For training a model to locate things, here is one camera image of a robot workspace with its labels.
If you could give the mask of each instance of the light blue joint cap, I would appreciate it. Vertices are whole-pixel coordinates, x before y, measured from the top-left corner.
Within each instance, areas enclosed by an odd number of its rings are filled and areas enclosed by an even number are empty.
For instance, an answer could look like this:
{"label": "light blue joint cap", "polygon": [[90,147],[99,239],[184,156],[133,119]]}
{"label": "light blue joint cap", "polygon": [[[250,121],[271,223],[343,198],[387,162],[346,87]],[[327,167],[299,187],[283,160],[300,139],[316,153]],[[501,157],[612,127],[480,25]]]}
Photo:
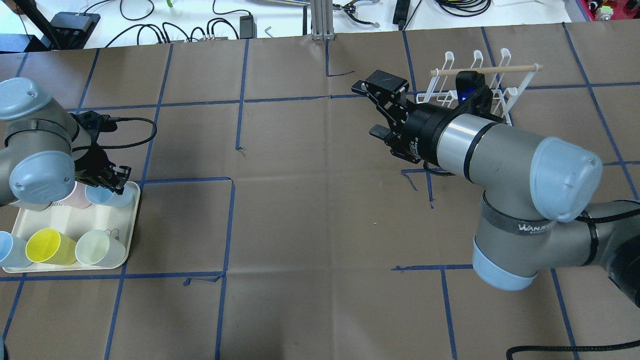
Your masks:
{"label": "light blue joint cap", "polygon": [[570,222],[589,204],[601,177],[602,160],[596,154],[546,138],[531,161],[531,199],[545,218]]}
{"label": "light blue joint cap", "polygon": [[0,120],[13,120],[42,109],[53,99],[35,81],[13,78],[0,83]]}
{"label": "light blue joint cap", "polygon": [[507,270],[494,264],[478,248],[476,237],[474,237],[474,259],[473,266],[476,274],[489,285],[500,290],[517,291],[531,285],[538,276],[522,277],[508,272]]}
{"label": "light blue joint cap", "polygon": [[9,176],[13,194],[22,201],[45,204],[64,199],[74,189],[75,166],[61,151],[42,151],[18,163]]}

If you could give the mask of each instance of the tray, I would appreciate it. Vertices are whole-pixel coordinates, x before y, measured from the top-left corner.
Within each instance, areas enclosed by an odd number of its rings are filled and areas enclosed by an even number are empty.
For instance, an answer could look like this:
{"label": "tray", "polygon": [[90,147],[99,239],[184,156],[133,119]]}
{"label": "tray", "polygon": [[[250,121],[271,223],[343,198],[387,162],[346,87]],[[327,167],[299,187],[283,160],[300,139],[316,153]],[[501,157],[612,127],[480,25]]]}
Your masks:
{"label": "tray", "polygon": [[52,227],[53,229],[58,230],[77,241],[82,235],[91,230],[109,229],[113,231],[118,229],[117,233],[113,232],[113,236],[118,236],[118,241],[120,241],[126,248],[124,259],[120,264],[112,267],[102,267],[84,265],[78,261],[71,265],[33,263],[26,268],[3,267],[3,270],[14,274],[21,272],[66,270],[104,270],[122,266],[129,257],[133,227],[138,214],[138,206],[140,205],[140,187],[138,184],[129,181],[125,186],[128,186],[133,190],[134,195],[133,201],[122,208],[112,208],[110,206],[92,204],[86,209],[76,209],[66,205],[53,204],[43,211],[20,209],[12,231],[12,234],[19,238],[29,240],[36,231],[45,227]]}

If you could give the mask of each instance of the robotic arm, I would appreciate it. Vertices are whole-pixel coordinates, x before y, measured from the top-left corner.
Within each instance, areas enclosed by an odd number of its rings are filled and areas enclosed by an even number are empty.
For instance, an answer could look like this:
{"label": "robotic arm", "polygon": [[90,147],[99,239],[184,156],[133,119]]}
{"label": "robotic arm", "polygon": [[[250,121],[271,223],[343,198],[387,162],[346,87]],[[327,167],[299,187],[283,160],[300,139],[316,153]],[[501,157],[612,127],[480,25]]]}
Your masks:
{"label": "robotic arm", "polygon": [[67,113],[49,92],[26,78],[3,81],[0,94],[0,120],[6,122],[0,206],[16,200],[61,200],[73,190],[74,180],[122,194],[131,168],[116,167],[97,143],[100,132],[117,129],[118,118],[93,111]]}
{"label": "robotic arm", "polygon": [[537,271],[600,265],[640,307],[640,203],[589,204],[602,176],[593,152],[501,123],[484,76],[460,72],[455,109],[414,104],[405,79],[377,70],[352,91],[366,95],[388,128],[369,134],[403,160],[425,161],[485,191],[473,266],[487,283],[521,290]]}

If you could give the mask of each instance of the yellow cup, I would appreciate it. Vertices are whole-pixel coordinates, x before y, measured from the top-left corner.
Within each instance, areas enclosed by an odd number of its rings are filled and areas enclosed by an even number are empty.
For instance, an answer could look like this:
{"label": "yellow cup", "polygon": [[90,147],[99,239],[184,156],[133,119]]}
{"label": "yellow cup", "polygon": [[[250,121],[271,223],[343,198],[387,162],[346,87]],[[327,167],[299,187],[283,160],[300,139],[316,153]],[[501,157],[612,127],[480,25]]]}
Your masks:
{"label": "yellow cup", "polygon": [[34,263],[71,265],[76,262],[76,242],[48,227],[30,237],[26,253]]}

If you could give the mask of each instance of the pink cup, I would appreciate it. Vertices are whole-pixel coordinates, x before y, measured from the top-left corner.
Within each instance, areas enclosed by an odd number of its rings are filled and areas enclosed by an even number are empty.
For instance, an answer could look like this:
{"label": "pink cup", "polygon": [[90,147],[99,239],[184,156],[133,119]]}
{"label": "pink cup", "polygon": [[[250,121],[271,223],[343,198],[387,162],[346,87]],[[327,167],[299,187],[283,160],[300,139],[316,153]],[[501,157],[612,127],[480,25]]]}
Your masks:
{"label": "pink cup", "polygon": [[74,191],[72,191],[69,194],[69,196],[58,201],[57,203],[71,206],[77,209],[87,208],[89,205],[91,205],[91,202],[87,200],[86,195],[84,194],[85,188],[86,188],[85,184],[78,183],[76,181],[76,185],[74,186]]}

